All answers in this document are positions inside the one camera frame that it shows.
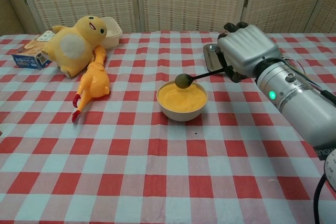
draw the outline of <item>metal tray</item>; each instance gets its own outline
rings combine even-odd
[[[222,68],[222,65],[219,62],[218,56],[215,52],[216,46],[217,44],[207,44],[203,47],[205,63],[209,72]]]

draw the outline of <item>red checkered tablecloth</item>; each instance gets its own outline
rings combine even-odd
[[[80,76],[52,62],[16,67],[11,53],[34,36],[0,38],[1,223],[313,223],[323,173],[312,148],[254,80],[199,79],[196,119],[168,120],[155,91],[179,73],[207,72],[218,33],[123,34],[108,51],[111,94],[72,124]],[[336,34],[269,34],[307,75],[336,91]],[[324,186],[323,223],[336,219]]]

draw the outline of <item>yellow duck plush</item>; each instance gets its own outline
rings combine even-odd
[[[85,16],[73,27],[53,26],[55,35],[46,43],[42,53],[55,61],[60,71],[71,78],[94,60],[94,49],[106,37],[105,22],[96,16]]]

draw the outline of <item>spoon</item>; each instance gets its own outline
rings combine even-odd
[[[186,89],[196,79],[203,78],[203,77],[206,77],[206,76],[212,76],[213,74],[221,73],[221,72],[224,72],[224,68],[221,68],[221,69],[218,69],[218,70],[215,70],[215,71],[212,71],[212,72],[204,73],[204,74],[201,74],[199,76],[193,76],[193,77],[190,76],[189,74],[181,73],[178,76],[176,76],[176,78],[175,78],[175,84],[180,89]]]

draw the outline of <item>bowl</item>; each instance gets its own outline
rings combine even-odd
[[[179,111],[173,111],[170,110],[168,108],[166,108],[165,106],[163,106],[161,104],[161,102],[159,101],[159,92],[160,90],[169,85],[169,84],[173,84],[175,83],[175,81],[169,81],[166,82],[165,84],[161,85],[156,93],[156,100],[158,102],[158,104],[160,105],[160,109],[163,112],[163,114],[165,114],[168,118],[178,121],[178,122],[186,122],[186,121],[190,121],[196,117],[198,117],[200,115],[200,113],[202,112],[202,110],[204,109],[204,107],[206,106],[207,102],[208,102],[208,95],[206,90],[198,83],[193,82],[194,85],[196,85],[206,96],[206,102],[204,103],[203,106],[201,106],[200,108],[198,108],[197,110],[194,111],[188,111],[188,112],[179,112]]]
[[[101,18],[107,27],[106,38],[101,43],[105,49],[116,47],[119,44],[119,39],[122,35],[122,30],[118,23],[112,17]]]

